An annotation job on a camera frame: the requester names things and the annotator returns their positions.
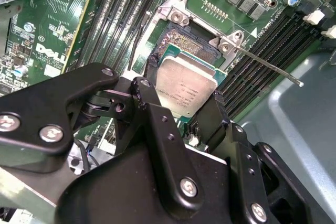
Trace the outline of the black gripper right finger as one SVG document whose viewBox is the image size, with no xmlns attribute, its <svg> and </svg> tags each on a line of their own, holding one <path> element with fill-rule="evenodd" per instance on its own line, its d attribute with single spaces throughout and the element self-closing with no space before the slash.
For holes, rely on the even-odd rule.
<svg viewBox="0 0 336 224">
<path fill-rule="evenodd" d="M 229 212 L 233 223 L 318 223 L 319 204 L 268 144 L 251 144 L 231 122 L 214 91 L 196 114 L 207 152 L 229 167 Z"/>
</svg>

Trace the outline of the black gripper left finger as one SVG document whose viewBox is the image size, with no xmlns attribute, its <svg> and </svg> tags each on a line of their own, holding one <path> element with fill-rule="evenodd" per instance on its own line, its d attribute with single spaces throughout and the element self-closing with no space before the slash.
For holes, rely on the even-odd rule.
<svg viewBox="0 0 336 224">
<path fill-rule="evenodd" d="M 148 79 L 120 81 L 101 63 L 1 97 L 1 165 L 54 172 L 65 162 L 75 130 L 101 116 L 125 126 L 117 162 L 132 158 L 144 142 L 163 208 L 172 215 L 196 214 L 204 192 L 171 111 Z"/>
</svg>

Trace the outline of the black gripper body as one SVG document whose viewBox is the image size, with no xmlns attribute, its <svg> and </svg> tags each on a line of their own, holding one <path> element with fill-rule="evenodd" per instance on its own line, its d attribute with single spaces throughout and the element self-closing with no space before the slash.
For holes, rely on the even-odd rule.
<svg viewBox="0 0 336 224">
<path fill-rule="evenodd" d="M 188 223 L 245 223 L 223 160 L 188 147 L 205 191 Z M 74 180 L 60 197 L 55 223 L 178 223 L 162 206 L 148 150 L 136 146 Z"/>
</svg>

